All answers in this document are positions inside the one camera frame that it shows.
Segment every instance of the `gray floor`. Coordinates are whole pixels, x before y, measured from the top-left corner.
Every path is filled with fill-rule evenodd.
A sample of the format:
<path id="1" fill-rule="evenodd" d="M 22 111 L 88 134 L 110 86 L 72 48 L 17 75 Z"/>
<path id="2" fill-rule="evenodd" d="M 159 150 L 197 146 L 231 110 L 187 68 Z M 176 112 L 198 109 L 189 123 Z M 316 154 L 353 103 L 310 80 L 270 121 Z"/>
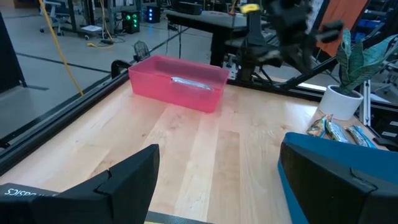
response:
<path id="1" fill-rule="evenodd" d="M 38 10 L 2 7 L 0 10 L 17 53 L 61 61 L 50 33 L 39 32 L 39 27 L 45 24 L 45 19 L 38 16 Z M 159 24 L 141 24 L 140 33 L 124 36 L 125 42 L 115 44 L 110 49 L 87 47 L 87 43 L 98 44 L 100 40 L 94 38 L 87 41 L 72 33 L 65 33 L 65 36 L 58 37 L 58 40 L 69 63 L 109 71 L 112 61 L 116 59 L 132 60 L 134 55 L 132 45 L 138 40 L 144 41 L 151 49 L 174 34 L 175 32 L 167 30 L 166 21 L 162 21 Z M 210 33 L 195 29 L 185 31 L 182 34 L 181 43 L 182 58 L 209 63 L 210 43 Z M 174 38 L 167 45 L 152 52 L 152 55 L 167 54 L 178 57 L 178 47 L 178 38 Z M 18 87 L 2 93 L 0 95 L 0 138 L 42 116 L 78 93 L 62 64 L 23 56 L 18 56 L 18 59 L 27 84 L 48 90 Z M 82 68 L 71 67 L 71 69 L 73 76 L 83 89 L 107 75 Z M 290 67 L 281 69 L 266 67 L 266 70 L 272 76 L 284 79 L 299 75 Z M 318 75 L 308 82 L 321 86 L 336 83 L 329 75 Z"/>

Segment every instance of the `wrapped snack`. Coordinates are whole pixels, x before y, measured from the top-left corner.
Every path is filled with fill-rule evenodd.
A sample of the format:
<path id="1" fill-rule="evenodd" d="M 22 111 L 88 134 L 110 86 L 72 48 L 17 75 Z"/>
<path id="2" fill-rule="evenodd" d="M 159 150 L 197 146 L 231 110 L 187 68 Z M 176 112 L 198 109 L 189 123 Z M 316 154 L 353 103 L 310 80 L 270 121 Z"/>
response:
<path id="1" fill-rule="evenodd" d="M 330 138 L 339 142 L 351 143 L 343 129 L 339 124 L 327 121 L 326 122 L 326 130 Z"/>
<path id="2" fill-rule="evenodd" d="M 377 147 L 371 142 L 371 140 L 363 133 L 361 127 L 352 125 L 346 130 L 353 137 L 358 145 L 377 149 Z"/>
<path id="3" fill-rule="evenodd" d="M 326 122 L 331 121 L 330 115 L 324 115 L 320 119 L 314 121 L 314 123 L 307 129 L 307 134 L 315 137 L 323 137 L 326 133 Z"/>

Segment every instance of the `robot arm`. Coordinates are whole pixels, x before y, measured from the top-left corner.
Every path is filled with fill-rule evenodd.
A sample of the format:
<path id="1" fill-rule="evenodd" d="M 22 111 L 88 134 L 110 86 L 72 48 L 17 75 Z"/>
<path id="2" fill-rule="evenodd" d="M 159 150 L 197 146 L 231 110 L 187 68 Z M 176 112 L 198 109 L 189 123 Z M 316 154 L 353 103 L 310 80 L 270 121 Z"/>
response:
<path id="1" fill-rule="evenodd" d="M 260 4 L 261 0 L 249 0 L 249 4 Z M 261 34 L 261 12 L 249 11 L 249 32 L 242 43 L 239 54 L 241 79 L 249 81 L 255 66 L 273 65 L 282 62 L 295 67 L 302 74 L 312 73 L 312 49 L 317 41 L 332 42 L 343 28 L 341 21 L 324 24 L 318 32 L 307 32 L 307 18 L 312 8 L 308 0 L 266 0 L 264 9 L 269 15 L 271 27 L 275 29 L 280 45 L 266 44 Z"/>

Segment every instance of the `wooden table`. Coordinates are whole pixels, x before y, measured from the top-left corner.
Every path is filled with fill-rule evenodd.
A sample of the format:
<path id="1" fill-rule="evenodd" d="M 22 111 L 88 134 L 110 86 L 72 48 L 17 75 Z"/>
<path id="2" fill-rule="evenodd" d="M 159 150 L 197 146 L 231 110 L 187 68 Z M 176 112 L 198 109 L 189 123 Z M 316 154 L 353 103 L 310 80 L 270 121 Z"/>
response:
<path id="1" fill-rule="evenodd" d="M 280 144 L 320 116 L 316 102 L 236 86 L 205 114 L 133 95 L 125 83 L 0 184 L 61 192 L 158 143 L 151 211 L 213 223 L 291 223 L 277 171 Z"/>

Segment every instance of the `pink plastic bin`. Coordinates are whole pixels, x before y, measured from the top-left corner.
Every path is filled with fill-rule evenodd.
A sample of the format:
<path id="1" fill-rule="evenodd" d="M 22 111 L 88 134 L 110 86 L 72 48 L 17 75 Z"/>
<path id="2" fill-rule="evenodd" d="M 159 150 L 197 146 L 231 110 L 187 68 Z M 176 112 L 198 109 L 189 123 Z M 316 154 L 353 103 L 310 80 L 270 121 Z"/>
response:
<path id="1" fill-rule="evenodd" d="M 207 113 L 216 110 L 228 75 L 220 67 L 163 55 L 129 68 L 135 94 Z"/>

